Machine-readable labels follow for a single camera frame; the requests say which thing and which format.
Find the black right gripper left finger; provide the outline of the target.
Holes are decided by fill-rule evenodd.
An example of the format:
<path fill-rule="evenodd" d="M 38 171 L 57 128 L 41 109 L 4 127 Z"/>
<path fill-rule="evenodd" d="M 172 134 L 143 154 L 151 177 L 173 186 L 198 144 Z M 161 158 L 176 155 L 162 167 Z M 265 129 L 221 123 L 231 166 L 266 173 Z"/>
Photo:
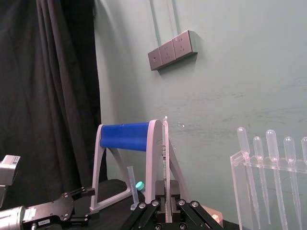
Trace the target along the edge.
<path fill-rule="evenodd" d="M 165 188 L 162 181 L 155 183 L 155 196 L 152 201 L 139 202 L 124 222 L 125 230 L 166 230 Z"/>

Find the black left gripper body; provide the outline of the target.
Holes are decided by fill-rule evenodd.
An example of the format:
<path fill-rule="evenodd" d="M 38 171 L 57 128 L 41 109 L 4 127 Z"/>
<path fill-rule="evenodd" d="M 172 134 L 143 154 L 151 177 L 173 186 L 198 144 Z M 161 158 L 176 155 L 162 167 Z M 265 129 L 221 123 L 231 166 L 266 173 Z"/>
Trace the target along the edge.
<path fill-rule="evenodd" d="M 74 200 L 69 193 L 63 193 L 57 200 L 27 207 L 23 218 L 23 229 L 47 227 L 58 224 L 68 228 L 74 210 Z"/>

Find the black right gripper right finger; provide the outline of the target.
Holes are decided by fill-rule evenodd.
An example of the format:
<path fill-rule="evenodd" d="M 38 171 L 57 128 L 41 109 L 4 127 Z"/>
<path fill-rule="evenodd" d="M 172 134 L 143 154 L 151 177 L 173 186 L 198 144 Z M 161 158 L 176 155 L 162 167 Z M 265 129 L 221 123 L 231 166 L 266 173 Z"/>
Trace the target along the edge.
<path fill-rule="evenodd" d="M 180 197 L 178 181 L 170 182 L 172 228 L 179 230 L 222 230 L 222 213 L 206 206 L 198 201 L 190 201 Z"/>

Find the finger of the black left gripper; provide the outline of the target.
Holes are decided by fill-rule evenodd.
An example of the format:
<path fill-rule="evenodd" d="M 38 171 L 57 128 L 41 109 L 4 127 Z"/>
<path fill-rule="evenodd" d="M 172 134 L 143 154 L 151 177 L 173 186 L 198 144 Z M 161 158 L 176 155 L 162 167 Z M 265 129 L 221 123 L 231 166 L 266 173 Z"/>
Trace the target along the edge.
<path fill-rule="evenodd" d="M 71 215 L 69 222 L 88 222 L 99 218 L 99 212 L 91 212 L 83 215 Z"/>
<path fill-rule="evenodd" d="M 95 195 L 95 189 L 94 188 L 78 188 L 76 190 L 73 190 L 71 192 L 71 196 L 72 198 L 82 198 L 82 197 L 86 197 L 86 196 L 94 196 Z"/>

